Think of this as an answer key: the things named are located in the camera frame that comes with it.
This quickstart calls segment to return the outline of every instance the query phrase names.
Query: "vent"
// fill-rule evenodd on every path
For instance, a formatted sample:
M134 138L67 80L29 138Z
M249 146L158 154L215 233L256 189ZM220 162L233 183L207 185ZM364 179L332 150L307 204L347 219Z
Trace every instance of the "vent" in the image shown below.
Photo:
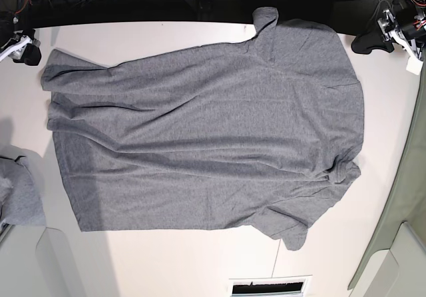
M304 297L306 296L310 277L235 279L231 280L229 296Z

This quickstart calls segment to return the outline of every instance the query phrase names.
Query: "t-shirt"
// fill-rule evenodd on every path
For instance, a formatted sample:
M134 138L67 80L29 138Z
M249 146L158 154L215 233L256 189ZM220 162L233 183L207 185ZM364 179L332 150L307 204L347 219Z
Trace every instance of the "t-shirt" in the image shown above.
M47 126L82 231L252 225L302 247L360 174L363 93L334 31L277 20L111 68L51 53Z

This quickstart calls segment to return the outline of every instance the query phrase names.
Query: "table surface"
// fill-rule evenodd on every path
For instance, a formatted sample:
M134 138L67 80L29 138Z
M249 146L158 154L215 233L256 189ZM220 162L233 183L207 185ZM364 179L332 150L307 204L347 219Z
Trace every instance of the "table surface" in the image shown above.
M50 228L65 233L87 296L226 296L229 278L312 275L307 296L349 296L347 285L387 200L407 138L419 77L407 54L356 55L340 39L363 86L365 138L355 159L359 177L310 229L304 247L286 250L251 226L230 230L79 230L61 182L52 134L50 93L40 86L47 57L58 48L113 66L123 61L210 43L236 43L252 25L146 22L55 27L37 31L38 67L0 63L0 155L25 154L41 191Z

